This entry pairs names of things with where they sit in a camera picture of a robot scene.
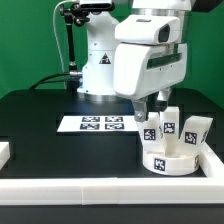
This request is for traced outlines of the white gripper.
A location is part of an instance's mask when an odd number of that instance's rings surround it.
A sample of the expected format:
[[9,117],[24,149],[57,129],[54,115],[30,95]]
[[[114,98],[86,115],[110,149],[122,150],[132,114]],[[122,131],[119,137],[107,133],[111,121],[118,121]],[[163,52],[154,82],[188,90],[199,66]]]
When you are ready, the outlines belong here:
[[181,21],[176,16],[130,15],[116,26],[119,45],[114,57],[114,90],[133,100],[136,122],[147,120],[147,99],[143,97],[159,91],[155,108],[165,111],[170,86],[184,79],[187,45],[175,45],[180,34]]

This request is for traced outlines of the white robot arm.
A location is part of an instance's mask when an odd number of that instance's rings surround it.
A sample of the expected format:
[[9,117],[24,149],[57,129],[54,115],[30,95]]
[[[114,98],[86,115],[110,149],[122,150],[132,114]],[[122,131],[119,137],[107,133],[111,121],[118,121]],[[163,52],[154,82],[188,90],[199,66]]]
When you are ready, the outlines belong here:
[[208,13],[224,0],[133,0],[119,22],[109,13],[122,0],[80,0],[87,22],[88,60],[79,92],[94,101],[132,101],[135,120],[164,111],[171,87],[186,74],[189,13]]

